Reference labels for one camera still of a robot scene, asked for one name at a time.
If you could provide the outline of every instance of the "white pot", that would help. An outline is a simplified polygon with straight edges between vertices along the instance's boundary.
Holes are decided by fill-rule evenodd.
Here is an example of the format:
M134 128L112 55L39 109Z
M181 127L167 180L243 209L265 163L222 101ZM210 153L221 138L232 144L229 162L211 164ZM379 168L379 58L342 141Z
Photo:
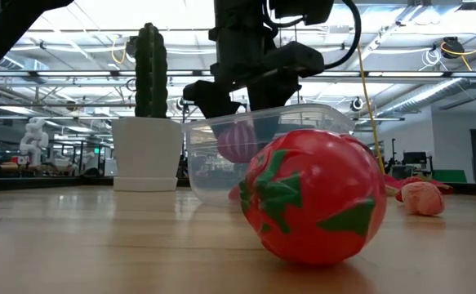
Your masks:
M118 162L117 191L174 191L178 179L183 132L163 118L122 118L113 121Z

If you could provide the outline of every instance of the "pink object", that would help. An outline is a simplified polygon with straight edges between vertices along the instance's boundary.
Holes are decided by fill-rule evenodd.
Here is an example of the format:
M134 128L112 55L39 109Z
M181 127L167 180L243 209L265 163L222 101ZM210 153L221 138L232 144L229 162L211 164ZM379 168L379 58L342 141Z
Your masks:
M249 163L258 151L256 134L247 122L237 122L218 136L218 152L232 163Z
M412 214L435 216L444 211L444 198L429 182L416 182L402 189L405 208Z

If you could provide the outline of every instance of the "plastic container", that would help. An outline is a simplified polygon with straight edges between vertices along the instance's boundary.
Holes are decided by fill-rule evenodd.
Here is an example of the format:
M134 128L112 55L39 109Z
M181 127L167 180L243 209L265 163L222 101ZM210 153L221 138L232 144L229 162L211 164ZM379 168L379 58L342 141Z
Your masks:
M275 138L300 129L348 133L354 122L328 105L305 104L186 123L192 191L207 204L239 203L234 187L250 160Z

